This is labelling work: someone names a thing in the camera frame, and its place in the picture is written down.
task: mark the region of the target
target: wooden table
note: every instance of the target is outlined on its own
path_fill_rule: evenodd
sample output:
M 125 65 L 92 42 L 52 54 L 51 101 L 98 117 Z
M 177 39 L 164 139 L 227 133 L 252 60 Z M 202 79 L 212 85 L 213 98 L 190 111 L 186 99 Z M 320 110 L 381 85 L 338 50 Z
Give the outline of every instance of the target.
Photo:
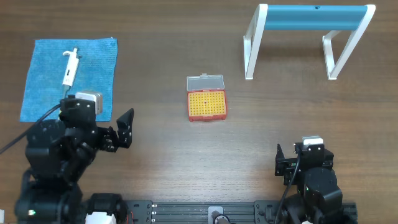
M 295 1 L 283 4 L 295 4 Z M 305 0 L 305 4 L 346 1 Z M 326 78 L 326 32 L 266 31 L 253 81 L 244 80 L 243 38 L 258 1 L 0 2 L 0 142 L 20 123 L 35 39 L 118 39 L 112 122 L 134 108 L 134 140 L 99 152 L 80 180 L 85 198 L 119 192 L 126 199 L 186 202 L 278 200 L 276 145 L 319 134 L 335 154 L 344 200 L 360 223 L 396 223 L 398 211 L 398 2 L 376 13 L 337 81 Z M 348 34 L 334 39 L 339 54 Z M 188 121 L 186 76 L 222 74 L 226 121 Z M 0 156 L 0 208 L 14 222 L 26 140 Z

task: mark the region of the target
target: blue towel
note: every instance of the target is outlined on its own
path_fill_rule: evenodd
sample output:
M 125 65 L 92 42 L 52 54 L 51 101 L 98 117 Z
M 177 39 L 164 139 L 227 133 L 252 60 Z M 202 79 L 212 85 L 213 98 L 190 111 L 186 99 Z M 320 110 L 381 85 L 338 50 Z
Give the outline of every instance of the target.
M 45 112 L 59 104 L 63 97 L 63 76 L 69 56 L 64 51 L 78 47 L 80 56 L 75 82 L 68 95 L 92 90 L 103 94 L 103 112 L 97 121 L 110 121 L 112 115 L 113 77 L 118 56 L 118 42 L 114 38 L 98 40 L 36 40 L 27 74 L 22 122 L 37 121 Z M 59 111 L 47 119 L 57 119 Z

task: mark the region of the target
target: open box lid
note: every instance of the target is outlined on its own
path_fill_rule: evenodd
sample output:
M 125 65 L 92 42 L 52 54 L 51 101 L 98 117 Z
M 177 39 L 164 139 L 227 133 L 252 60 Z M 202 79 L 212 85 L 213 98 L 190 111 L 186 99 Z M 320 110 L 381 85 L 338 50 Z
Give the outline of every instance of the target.
M 224 90 L 223 75 L 207 75 L 187 77 L 187 91 Z

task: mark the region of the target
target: white frame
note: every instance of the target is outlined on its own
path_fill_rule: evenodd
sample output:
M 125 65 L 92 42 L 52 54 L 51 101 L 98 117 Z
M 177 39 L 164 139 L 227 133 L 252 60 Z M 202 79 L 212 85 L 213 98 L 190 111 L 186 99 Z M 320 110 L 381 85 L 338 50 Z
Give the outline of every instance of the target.
M 356 44 L 359 42 L 366 28 L 368 27 L 376 6 L 372 4 L 366 5 L 368 10 L 359 26 L 356 30 L 351 32 L 348 38 L 347 44 L 341 53 L 337 63 L 333 58 L 333 50 L 331 47 L 331 39 L 340 33 L 340 30 L 332 30 L 327 35 L 322 37 L 323 51 L 325 53 L 326 72 L 329 80 L 336 80 L 338 74 L 341 72 L 344 64 L 347 62 L 348 57 L 353 52 Z M 262 33 L 266 26 L 268 12 L 268 4 L 259 4 L 251 22 L 249 28 L 246 31 L 246 35 L 243 36 L 243 51 L 244 51 L 244 76 L 247 80 L 253 79 L 254 67 L 256 66 L 256 60 L 260 49 Z

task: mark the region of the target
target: blue bar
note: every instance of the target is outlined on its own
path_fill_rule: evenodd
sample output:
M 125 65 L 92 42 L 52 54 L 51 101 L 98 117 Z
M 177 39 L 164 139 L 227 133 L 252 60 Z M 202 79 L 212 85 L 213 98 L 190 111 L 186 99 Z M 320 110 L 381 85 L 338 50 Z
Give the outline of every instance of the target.
M 367 6 L 268 5 L 265 30 L 356 30 Z

